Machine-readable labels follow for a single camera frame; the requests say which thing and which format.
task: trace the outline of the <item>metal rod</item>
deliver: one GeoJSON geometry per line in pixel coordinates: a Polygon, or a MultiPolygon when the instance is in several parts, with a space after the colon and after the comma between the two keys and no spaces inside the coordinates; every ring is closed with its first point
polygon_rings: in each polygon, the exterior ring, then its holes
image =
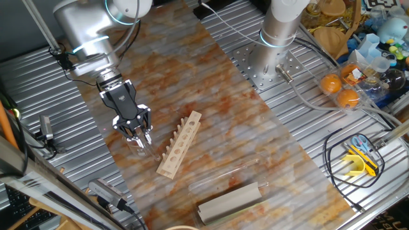
{"type": "Polygon", "coordinates": [[[26,6],[28,12],[31,14],[34,21],[36,22],[41,33],[43,33],[44,38],[51,46],[51,50],[53,51],[53,53],[60,53],[61,49],[59,48],[58,42],[52,35],[46,23],[44,22],[43,17],[41,17],[40,15],[40,12],[38,12],[37,7],[33,3],[33,0],[22,0],[22,2],[26,6]]]}

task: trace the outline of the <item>robotic arm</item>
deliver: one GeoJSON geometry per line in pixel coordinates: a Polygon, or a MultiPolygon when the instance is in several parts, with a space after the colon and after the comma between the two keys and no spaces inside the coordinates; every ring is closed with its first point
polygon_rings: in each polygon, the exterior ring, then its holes
{"type": "Polygon", "coordinates": [[[151,5],[152,0],[64,0],[53,11],[80,61],[70,71],[96,78],[102,101],[117,114],[112,127],[142,148],[135,130],[140,128],[151,144],[151,109],[135,103],[135,87],[130,80],[124,81],[117,69],[120,60],[115,52],[122,45],[114,49],[106,31],[135,28],[137,19],[145,16],[151,5]]]}

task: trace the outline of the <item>wooden block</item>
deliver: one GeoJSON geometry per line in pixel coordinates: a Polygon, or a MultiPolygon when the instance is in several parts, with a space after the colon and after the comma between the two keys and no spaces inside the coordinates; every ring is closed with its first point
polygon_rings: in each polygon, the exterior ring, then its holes
{"type": "Polygon", "coordinates": [[[200,117],[202,114],[192,111],[189,118],[181,119],[181,125],[178,125],[178,131],[173,132],[174,138],[171,139],[169,146],[166,146],[166,153],[163,153],[163,159],[157,169],[157,173],[173,179],[179,169],[181,161],[200,127],[200,117]]]}

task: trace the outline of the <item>scissors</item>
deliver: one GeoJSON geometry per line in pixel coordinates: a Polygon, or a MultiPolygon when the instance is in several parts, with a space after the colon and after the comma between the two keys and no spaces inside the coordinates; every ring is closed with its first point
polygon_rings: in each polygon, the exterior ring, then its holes
{"type": "Polygon", "coordinates": [[[368,140],[363,135],[356,135],[355,137],[352,137],[351,142],[360,151],[363,151],[364,153],[369,153],[370,149],[368,147],[368,140]]]}

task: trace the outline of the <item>metal bracket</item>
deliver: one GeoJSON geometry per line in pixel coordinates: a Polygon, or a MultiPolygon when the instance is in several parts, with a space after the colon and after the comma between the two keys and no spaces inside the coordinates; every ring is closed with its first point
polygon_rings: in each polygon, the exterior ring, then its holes
{"type": "MultiPolygon", "coordinates": [[[[283,78],[281,75],[277,74],[276,76],[257,76],[254,71],[252,70],[251,66],[249,66],[249,55],[252,52],[255,44],[250,43],[239,49],[233,51],[233,57],[237,60],[237,68],[240,71],[245,73],[245,77],[248,81],[250,81],[258,91],[263,91],[265,89],[271,88],[274,84],[282,81],[283,78]]],[[[297,59],[292,55],[292,53],[288,52],[287,54],[287,63],[285,67],[287,72],[290,73],[292,76],[297,74],[298,72],[302,71],[302,65],[297,61],[297,59]]]]}

